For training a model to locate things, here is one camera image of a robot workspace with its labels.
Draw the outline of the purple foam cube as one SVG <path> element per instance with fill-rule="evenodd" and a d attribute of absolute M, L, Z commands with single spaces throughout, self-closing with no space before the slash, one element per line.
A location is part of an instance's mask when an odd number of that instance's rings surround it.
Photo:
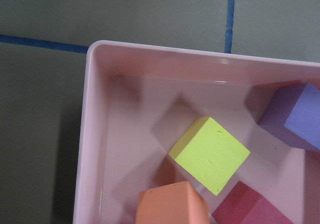
<path fill-rule="evenodd" d="M 278 89 L 258 125 L 287 145 L 320 150 L 320 90 L 310 83 Z"/>

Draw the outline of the red foam cube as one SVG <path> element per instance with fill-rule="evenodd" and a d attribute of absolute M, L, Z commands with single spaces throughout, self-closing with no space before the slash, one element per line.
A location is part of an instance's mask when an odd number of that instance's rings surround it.
<path fill-rule="evenodd" d="M 291 224 L 263 195 L 239 181 L 212 213 L 218 224 Z"/>

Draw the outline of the yellow foam cube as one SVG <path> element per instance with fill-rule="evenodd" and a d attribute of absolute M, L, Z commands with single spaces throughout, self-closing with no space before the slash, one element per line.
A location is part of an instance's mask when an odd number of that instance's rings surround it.
<path fill-rule="evenodd" d="M 217 196 L 250 153 L 215 119 L 200 117 L 194 120 L 168 154 Z"/>

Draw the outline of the orange foam cube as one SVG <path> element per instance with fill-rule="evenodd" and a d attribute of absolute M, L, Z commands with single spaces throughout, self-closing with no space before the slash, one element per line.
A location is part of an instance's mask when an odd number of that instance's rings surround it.
<path fill-rule="evenodd" d="M 209 209 L 191 183 L 183 181 L 140 192 L 135 222 L 209 224 Z"/>

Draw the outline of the pink plastic bin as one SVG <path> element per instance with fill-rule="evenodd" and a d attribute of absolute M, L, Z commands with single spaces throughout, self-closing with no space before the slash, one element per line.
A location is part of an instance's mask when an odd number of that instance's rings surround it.
<path fill-rule="evenodd" d="M 257 125 L 279 87 L 320 84 L 320 65 L 97 41 L 87 52 L 73 222 L 133 224 L 139 192 L 190 181 L 213 212 L 238 181 L 296 224 L 320 221 L 320 155 Z M 169 156 L 211 116 L 251 152 L 218 196 Z"/>

